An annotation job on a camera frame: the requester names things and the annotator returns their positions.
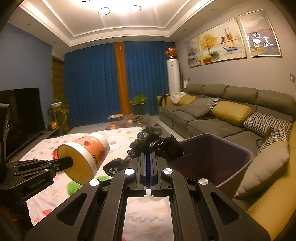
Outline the black plastic bag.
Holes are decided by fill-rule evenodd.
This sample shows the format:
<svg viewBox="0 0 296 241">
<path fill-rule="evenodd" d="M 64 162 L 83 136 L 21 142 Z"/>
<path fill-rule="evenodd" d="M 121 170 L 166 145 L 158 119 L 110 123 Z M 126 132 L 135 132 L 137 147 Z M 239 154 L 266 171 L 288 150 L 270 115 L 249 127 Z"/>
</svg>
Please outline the black plastic bag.
<svg viewBox="0 0 296 241">
<path fill-rule="evenodd" d="M 181 144 L 173 135 L 161 138 L 154 133 L 139 132 L 136 140 L 129 147 L 131 149 L 127 151 L 127 156 L 124 159 L 114 159 L 103 167 L 108 176 L 113 177 L 119 171 L 127 168 L 130 161 L 140 157 L 142 153 L 149 154 L 154 151 L 157 156 L 165 158 L 169 162 L 184 155 Z"/>
</svg>

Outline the near patterned cushion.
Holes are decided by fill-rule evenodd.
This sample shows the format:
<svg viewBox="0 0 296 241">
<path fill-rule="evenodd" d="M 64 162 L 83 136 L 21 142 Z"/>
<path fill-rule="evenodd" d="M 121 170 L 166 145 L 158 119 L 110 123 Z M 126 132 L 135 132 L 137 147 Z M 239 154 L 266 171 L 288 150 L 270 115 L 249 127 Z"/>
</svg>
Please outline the near patterned cushion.
<svg viewBox="0 0 296 241">
<path fill-rule="evenodd" d="M 262 145 L 257 152 L 263 150 L 278 141 L 288 142 L 293 124 L 291 121 L 282 120 L 262 113 L 254 113 L 243 123 L 246 130 L 263 138 Z"/>
</svg>

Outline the black white patterned cushion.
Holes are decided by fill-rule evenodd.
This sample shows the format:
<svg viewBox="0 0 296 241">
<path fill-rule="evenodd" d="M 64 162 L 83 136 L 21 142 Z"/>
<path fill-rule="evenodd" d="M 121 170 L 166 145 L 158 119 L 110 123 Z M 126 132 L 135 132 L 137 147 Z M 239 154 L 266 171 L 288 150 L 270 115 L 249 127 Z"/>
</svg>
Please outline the black white patterned cushion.
<svg viewBox="0 0 296 241">
<path fill-rule="evenodd" d="M 197 98 L 192 104 L 202 105 L 210 108 L 211 110 L 219 103 L 220 99 L 218 97 L 215 98 Z"/>
</svg>

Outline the red paper cup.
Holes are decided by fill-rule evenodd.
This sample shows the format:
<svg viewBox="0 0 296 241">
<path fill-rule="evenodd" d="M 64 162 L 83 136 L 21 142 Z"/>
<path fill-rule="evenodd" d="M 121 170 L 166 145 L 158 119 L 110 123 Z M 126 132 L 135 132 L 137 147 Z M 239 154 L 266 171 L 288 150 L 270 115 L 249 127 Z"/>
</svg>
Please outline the red paper cup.
<svg viewBox="0 0 296 241">
<path fill-rule="evenodd" d="M 53 159 L 54 159 L 54 160 L 58 159 L 58 150 L 57 150 L 57 149 L 55 149 L 55 150 L 53 151 Z"/>
</svg>

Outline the left small landscape painting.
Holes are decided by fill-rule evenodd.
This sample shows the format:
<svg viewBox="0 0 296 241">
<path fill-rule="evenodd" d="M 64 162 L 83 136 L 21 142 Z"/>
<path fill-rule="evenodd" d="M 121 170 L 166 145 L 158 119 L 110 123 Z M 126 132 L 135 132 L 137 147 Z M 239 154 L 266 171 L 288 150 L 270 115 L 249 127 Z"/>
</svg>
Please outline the left small landscape painting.
<svg viewBox="0 0 296 241">
<path fill-rule="evenodd" d="M 194 37 L 193 39 L 185 42 L 185 48 L 187 53 L 188 67 L 194 68 L 200 66 L 202 63 L 198 38 Z"/>
</svg>

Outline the green foam mesh sleeve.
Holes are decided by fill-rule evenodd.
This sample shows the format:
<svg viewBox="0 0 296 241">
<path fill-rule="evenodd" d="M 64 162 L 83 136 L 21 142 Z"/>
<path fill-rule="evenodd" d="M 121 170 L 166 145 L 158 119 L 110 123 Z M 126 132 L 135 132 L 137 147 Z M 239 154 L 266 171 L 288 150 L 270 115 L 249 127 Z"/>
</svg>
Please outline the green foam mesh sleeve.
<svg viewBox="0 0 296 241">
<path fill-rule="evenodd" d="M 98 179 L 99 181 L 106 181 L 111 179 L 110 176 L 98 176 L 95 177 L 95 179 Z M 67 184 L 67 193 L 69 196 L 73 195 L 77 190 L 79 190 L 83 185 L 78 184 L 74 181 L 71 181 Z"/>
</svg>

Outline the dark grey trash bin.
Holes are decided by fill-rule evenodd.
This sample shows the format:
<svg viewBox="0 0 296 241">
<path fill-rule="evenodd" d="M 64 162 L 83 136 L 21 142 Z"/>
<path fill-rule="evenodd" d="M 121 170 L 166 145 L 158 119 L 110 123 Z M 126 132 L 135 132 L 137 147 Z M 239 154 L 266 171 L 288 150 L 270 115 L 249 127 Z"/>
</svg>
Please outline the dark grey trash bin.
<svg viewBox="0 0 296 241">
<path fill-rule="evenodd" d="M 168 166 L 186 178 L 206 178 L 233 198 L 253 160 L 253 153 L 224 138 L 201 134 L 180 142 L 184 155 Z"/>
</svg>

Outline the sailing ship painting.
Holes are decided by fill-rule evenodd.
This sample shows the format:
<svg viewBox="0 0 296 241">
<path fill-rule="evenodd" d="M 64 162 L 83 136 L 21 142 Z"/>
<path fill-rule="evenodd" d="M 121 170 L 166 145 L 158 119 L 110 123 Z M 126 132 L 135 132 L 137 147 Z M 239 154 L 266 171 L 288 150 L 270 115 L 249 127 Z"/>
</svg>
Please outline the sailing ship painting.
<svg viewBox="0 0 296 241">
<path fill-rule="evenodd" d="M 204 64 L 247 57 L 242 34 L 235 18 L 199 35 Z"/>
</svg>

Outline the yellow sofa cushion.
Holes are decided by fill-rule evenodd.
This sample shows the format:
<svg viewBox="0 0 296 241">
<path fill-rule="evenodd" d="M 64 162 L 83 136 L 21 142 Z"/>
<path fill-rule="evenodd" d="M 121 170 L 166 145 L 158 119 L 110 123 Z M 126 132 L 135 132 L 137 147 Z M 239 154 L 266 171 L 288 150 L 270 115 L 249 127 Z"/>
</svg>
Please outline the yellow sofa cushion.
<svg viewBox="0 0 296 241">
<path fill-rule="evenodd" d="M 234 126 L 243 127 L 244 122 L 253 114 L 251 107 L 230 102 L 220 101 L 213 109 L 213 116 Z"/>
</svg>

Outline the far yellow cushion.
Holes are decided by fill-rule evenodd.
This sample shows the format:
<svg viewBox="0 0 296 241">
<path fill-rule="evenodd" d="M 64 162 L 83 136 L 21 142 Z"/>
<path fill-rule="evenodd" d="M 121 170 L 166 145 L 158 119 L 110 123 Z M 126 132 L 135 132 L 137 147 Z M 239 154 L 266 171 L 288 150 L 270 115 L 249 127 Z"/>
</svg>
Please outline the far yellow cushion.
<svg viewBox="0 0 296 241">
<path fill-rule="evenodd" d="M 182 106 L 182 105 L 187 105 L 187 104 L 192 104 L 198 97 L 193 96 L 193 95 L 185 95 L 179 99 L 177 102 L 177 105 Z"/>
</svg>

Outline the blue curtain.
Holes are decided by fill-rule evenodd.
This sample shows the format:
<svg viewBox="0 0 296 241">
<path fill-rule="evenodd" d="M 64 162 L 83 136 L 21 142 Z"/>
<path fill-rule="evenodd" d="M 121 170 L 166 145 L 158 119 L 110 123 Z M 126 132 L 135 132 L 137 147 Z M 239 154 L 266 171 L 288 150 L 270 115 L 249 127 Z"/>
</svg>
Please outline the blue curtain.
<svg viewBox="0 0 296 241">
<path fill-rule="evenodd" d="M 145 94 L 147 112 L 158 113 L 157 96 L 169 92 L 166 49 L 174 42 L 125 43 L 128 97 Z M 102 44 L 65 54 L 64 85 L 72 127 L 103 123 L 121 113 L 114 44 Z"/>
</svg>

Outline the orange white paper bowl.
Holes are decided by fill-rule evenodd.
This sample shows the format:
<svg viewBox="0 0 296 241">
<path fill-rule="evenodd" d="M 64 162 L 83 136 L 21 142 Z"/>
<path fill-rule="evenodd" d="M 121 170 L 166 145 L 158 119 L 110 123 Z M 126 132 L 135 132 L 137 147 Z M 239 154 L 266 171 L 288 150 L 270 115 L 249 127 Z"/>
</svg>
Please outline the orange white paper bowl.
<svg viewBox="0 0 296 241">
<path fill-rule="evenodd" d="M 74 182 L 84 185 L 93 179 L 109 153 L 109 143 L 99 133 L 91 133 L 57 149 L 59 159 L 71 157 L 73 166 L 64 170 Z"/>
</svg>

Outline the potted green floor plant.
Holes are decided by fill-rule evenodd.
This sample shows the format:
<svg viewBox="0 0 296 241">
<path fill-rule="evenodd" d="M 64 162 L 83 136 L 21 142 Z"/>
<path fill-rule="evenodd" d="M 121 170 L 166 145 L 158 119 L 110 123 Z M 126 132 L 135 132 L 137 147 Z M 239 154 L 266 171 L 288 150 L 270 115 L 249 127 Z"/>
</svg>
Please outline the potted green floor plant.
<svg viewBox="0 0 296 241">
<path fill-rule="evenodd" d="M 147 113 L 147 97 L 145 94 L 135 96 L 130 104 L 132 106 L 133 115 L 144 115 Z"/>
</svg>

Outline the grey sectional sofa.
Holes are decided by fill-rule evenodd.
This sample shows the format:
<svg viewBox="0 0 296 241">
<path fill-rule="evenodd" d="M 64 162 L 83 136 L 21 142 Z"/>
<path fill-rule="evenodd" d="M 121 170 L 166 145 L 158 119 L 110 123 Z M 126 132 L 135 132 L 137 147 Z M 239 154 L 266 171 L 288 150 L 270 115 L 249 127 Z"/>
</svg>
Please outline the grey sectional sofa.
<svg viewBox="0 0 296 241">
<path fill-rule="evenodd" d="M 210 133 L 255 155 L 288 141 L 295 98 L 272 90 L 225 84 L 190 84 L 185 93 L 157 97 L 159 118 L 184 138 Z"/>
</svg>

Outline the white cloth on sofa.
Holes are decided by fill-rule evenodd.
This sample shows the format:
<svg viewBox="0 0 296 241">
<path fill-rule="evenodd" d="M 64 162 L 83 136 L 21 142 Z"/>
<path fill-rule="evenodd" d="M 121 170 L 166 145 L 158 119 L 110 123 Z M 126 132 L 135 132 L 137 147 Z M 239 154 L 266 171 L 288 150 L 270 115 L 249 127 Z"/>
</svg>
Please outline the white cloth on sofa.
<svg viewBox="0 0 296 241">
<path fill-rule="evenodd" d="M 186 96 L 187 94 L 184 93 L 184 92 L 175 92 L 175 93 L 172 93 L 170 95 L 170 98 L 171 98 L 171 101 L 173 104 L 177 104 L 179 102 L 179 100 L 183 97 L 183 96 Z"/>
</svg>

